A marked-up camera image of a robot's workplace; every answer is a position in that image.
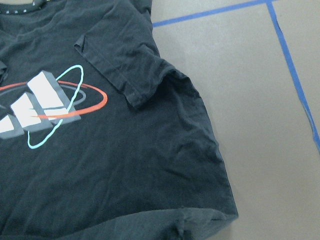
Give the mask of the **black graphic t-shirt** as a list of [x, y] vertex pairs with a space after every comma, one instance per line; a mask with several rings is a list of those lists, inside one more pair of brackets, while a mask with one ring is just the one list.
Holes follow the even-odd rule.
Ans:
[[150, 0], [0, 3], [0, 237], [205, 240], [238, 211]]

